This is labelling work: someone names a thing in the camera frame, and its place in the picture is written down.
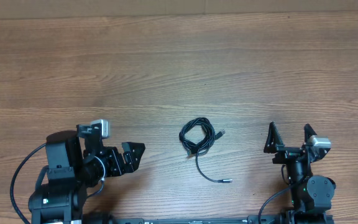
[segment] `wooden table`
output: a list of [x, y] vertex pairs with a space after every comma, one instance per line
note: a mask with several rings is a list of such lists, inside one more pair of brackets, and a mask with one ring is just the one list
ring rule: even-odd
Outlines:
[[[201, 169], [231, 184], [207, 181], [186, 157], [178, 133], [199, 116], [226, 130]], [[23, 158], [47, 135], [98, 118], [112, 122], [105, 145], [147, 149], [139, 170], [108, 179], [86, 212], [256, 214], [284, 188], [263, 153], [276, 121], [287, 146], [301, 145], [306, 123], [329, 136], [333, 148], [313, 172], [337, 183], [335, 220], [358, 223], [358, 12], [0, 21], [0, 223], [21, 223], [9, 184]], [[37, 153], [16, 181], [27, 218], [46, 164]], [[264, 213], [289, 204], [280, 197]]]

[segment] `wooden tabletop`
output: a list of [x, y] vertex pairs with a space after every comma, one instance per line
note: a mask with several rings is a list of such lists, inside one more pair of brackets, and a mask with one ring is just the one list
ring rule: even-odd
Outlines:
[[[226, 130], [200, 167], [231, 184], [207, 181], [186, 156], [178, 134], [199, 116]], [[99, 118], [112, 122], [105, 145], [147, 149], [139, 170], [107, 179], [85, 212], [256, 214], [285, 187], [280, 165], [263, 153], [275, 121], [287, 146], [302, 144], [306, 123], [329, 136], [331, 151], [312, 169], [337, 183], [334, 219], [358, 223], [358, 12], [0, 21], [0, 223], [21, 223], [9, 185], [23, 158], [47, 135]], [[16, 181], [28, 219], [46, 164], [38, 152]], [[289, 204], [279, 197], [264, 213]]]

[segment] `wood grain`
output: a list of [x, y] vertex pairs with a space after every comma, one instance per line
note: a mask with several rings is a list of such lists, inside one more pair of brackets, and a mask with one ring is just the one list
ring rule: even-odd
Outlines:
[[[201, 168], [233, 183], [208, 182], [186, 158], [178, 133], [198, 116], [226, 130]], [[139, 170], [108, 179], [86, 212], [255, 214], [284, 187], [280, 166], [262, 152], [276, 121], [288, 146], [301, 144], [305, 123], [330, 137], [313, 172], [337, 183], [335, 220], [358, 223], [358, 12], [0, 21], [0, 223], [20, 223], [9, 184], [21, 160], [48, 134], [98, 118], [112, 121], [105, 145], [147, 149]], [[46, 162], [42, 151], [18, 176], [27, 218]]]

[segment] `white wire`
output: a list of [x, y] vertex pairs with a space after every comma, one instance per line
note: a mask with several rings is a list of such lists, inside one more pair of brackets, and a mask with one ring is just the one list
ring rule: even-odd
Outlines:
[[102, 162], [101, 159], [99, 159], [97, 156], [95, 156], [95, 158], [97, 158], [98, 161], [99, 161], [99, 162], [102, 164], [102, 166], [103, 166], [103, 177], [100, 179], [100, 181], [104, 181], [104, 176], [106, 175], [106, 168], [104, 168], [104, 164], [103, 164], [103, 162]]

